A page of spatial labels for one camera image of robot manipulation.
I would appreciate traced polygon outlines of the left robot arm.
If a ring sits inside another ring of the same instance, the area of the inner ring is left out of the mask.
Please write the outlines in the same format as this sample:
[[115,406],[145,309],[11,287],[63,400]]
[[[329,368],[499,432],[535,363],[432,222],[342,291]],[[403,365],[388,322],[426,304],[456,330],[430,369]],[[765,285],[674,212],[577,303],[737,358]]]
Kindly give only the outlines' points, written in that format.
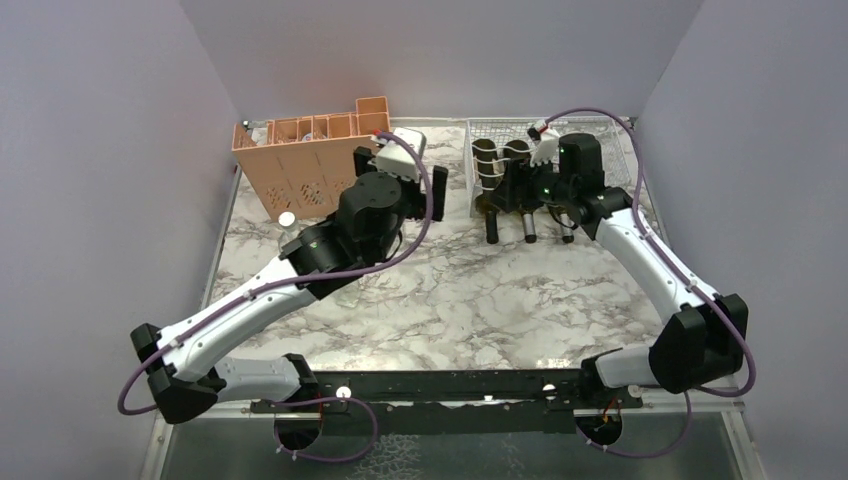
[[444,215],[449,172],[427,169],[422,149],[391,141],[377,151],[358,148],[357,175],[335,212],[288,240],[247,282],[175,324],[145,323],[131,333],[152,409],[171,424],[192,420],[230,401],[280,401],[306,408],[317,392],[299,354],[244,360],[232,351],[270,324],[318,302],[360,278],[405,259],[395,245],[403,224],[423,230]]

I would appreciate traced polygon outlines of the green wine bottle silver neck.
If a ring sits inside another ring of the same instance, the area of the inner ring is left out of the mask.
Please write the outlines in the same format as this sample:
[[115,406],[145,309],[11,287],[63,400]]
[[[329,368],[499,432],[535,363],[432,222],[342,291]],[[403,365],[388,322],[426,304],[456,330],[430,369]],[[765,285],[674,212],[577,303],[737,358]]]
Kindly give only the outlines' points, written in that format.
[[537,241],[533,212],[534,201],[529,198],[532,168],[529,166],[531,153],[523,140],[511,140],[504,148],[506,158],[504,183],[509,212],[517,212],[521,217],[524,240],[528,244]]

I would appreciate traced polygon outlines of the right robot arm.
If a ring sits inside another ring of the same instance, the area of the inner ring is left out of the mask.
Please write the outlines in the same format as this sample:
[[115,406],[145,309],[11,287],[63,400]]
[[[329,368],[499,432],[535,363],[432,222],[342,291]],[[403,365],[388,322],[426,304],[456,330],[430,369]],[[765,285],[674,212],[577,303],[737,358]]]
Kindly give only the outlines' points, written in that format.
[[546,207],[611,253],[657,311],[663,329],[650,346],[615,349],[587,358],[577,380],[579,398],[600,407],[617,388],[660,387],[670,393],[698,389],[738,372],[749,310],[737,294],[722,295],[686,267],[648,225],[626,190],[605,182],[600,142],[587,133],[556,137],[551,130],[534,148],[522,140],[502,147],[476,140],[472,148],[490,204],[487,239],[495,242],[497,213],[529,218]]

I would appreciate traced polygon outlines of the green Primitivo wine bottle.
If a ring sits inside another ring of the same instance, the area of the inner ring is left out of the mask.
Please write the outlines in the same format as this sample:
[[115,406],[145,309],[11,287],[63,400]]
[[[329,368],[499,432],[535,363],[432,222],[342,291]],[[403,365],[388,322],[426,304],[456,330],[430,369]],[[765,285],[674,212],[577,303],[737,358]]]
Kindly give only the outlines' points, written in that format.
[[548,206],[548,212],[551,219],[558,225],[560,237],[564,244],[570,244],[575,241],[574,230],[576,225],[570,220],[570,217],[563,208]]

